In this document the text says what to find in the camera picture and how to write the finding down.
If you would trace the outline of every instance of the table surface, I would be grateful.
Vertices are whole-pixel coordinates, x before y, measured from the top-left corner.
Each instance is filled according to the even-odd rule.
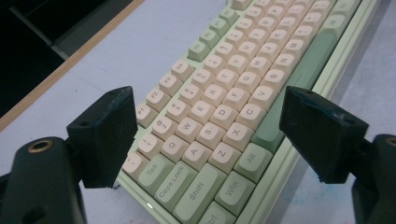
[[[142,2],[134,0],[0,119],[0,175],[10,171],[22,145],[46,136],[65,139],[67,124],[106,91],[130,85],[135,101],[141,102],[226,4]],[[370,124],[369,141],[380,133],[396,134],[394,13],[396,2],[383,0],[332,97]],[[354,223],[353,180],[321,184],[299,159],[268,223]],[[156,222],[123,188],[82,191],[89,223]]]

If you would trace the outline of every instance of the black holder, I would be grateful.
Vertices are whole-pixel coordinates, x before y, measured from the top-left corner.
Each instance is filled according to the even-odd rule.
[[[396,136],[364,139],[368,124],[320,95],[286,88],[279,129],[289,138],[319,180],[352,187],[358,224],[396,223]]]
[[[69,138],[21,147],[0,177],[0,223],[86,223],[79,181],[112,188],[137,132],[131,87],[104,94],[67,126]]]

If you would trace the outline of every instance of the wooden edge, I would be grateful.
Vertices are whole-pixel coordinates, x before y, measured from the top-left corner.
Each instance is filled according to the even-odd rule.
[[[79,60],[102,41],[111,31],[113,31],[126,17],[142,4],[144,0],[134,0],[123,9],[115,18],[96,33],[87,43],[77,50],[70,58],[61,64],[54,72],[44,79],[38,86],[29,92],[22,100],[12,107],[2,118],[0,118],[0,132],[2,132],[12,121],[32,105],[41,95],[43,95],[54,83],[66,74]]]

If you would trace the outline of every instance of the space bar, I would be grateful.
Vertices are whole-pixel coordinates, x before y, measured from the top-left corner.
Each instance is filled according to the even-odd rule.
[[[279,130],[279,121],[286,86],[296,86],[312,90],[337,42],[338,38],[332,32],[317,34],[258,130],[253,135],[251,139],[252,143],[265,147],[272,153],[276,153],[284,137],[284,134]]]

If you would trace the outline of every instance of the keyboard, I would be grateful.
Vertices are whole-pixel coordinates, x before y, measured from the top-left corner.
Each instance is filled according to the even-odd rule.
[[[299,155],[286,86],[329,98],[375,0],[233,0],[136,106],[118,181],[161,223],[263,223]]]

